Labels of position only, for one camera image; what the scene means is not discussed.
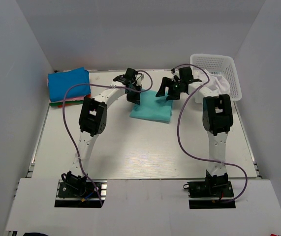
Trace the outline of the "teal t shirt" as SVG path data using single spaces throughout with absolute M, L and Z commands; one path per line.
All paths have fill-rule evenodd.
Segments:
M 156 97 L 156 91 L 140 94 L 140 105 L 135 105 L 129 115 L 130 118 L 169 123 L 172 116 L 173 100 L 166 100 L 167 96 Z

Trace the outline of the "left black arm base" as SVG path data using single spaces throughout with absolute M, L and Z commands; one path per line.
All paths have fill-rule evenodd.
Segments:
M 105 202 L 107 181 L 95 181 L 97 188 L 90 181 L 87 181 L 86 187 L 81 192 L 67 186 L 62 180 L 59 180 L 55 198 L 55 208 L 101 208 L 98 194 L 102 203 Z

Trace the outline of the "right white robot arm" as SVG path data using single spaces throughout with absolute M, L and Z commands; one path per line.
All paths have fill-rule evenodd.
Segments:
M 205 191 L 216 196 L 228 182 L 226 169 L 226 140 L 233 115 L 228 94 L 221 94 L 218 88 L 212 88 L 214 79 L 208 71 L 196 67 L 202 75 L 194 77 L 191 66 L 173 68 L 172 77 L 163 77 L 156 97 L 162 97 L 168 91 L 166 100 L 179 100 L 182 93 L 194 97 L 202 103 L 202 123 L 209 140 L 209 166 L 206 170 Z

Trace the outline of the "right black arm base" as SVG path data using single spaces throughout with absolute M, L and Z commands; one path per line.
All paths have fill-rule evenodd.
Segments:
M 232 184 L 209 188 L 205 181 L 190 181 L 183 185 L 188 192 L 189 209 L 234 209 L 236 208 Z

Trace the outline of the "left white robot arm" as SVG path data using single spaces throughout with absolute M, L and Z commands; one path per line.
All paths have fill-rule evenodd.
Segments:
M 69 171 L 79 177 L 85 177 L 93 147 L 99 135 L 105 130 L 107 110 L 120 97 L 126 95 L 128 102 L 139 105 L 144 75 L 140 71 L 128 68 L 123 75 L 113 79 L 108 86 L 89 84 L 105 90 L 94 97 L 85 97 L 79 116 L 79 141 L 74 141 L 66 124 L 65 108 L 62 117 L 70 139 L 75 145 L 76 154 Z

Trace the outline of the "white t shirt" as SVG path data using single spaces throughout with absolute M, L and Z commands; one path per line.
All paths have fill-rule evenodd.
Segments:
M 230 84 L 222 75 L 212 74 L 207 70 L 205 72 L 206 74 L 200 71 L 198 75 L 198 79 L 204 84 L 202 91 L 214 95 L 230 94 Z

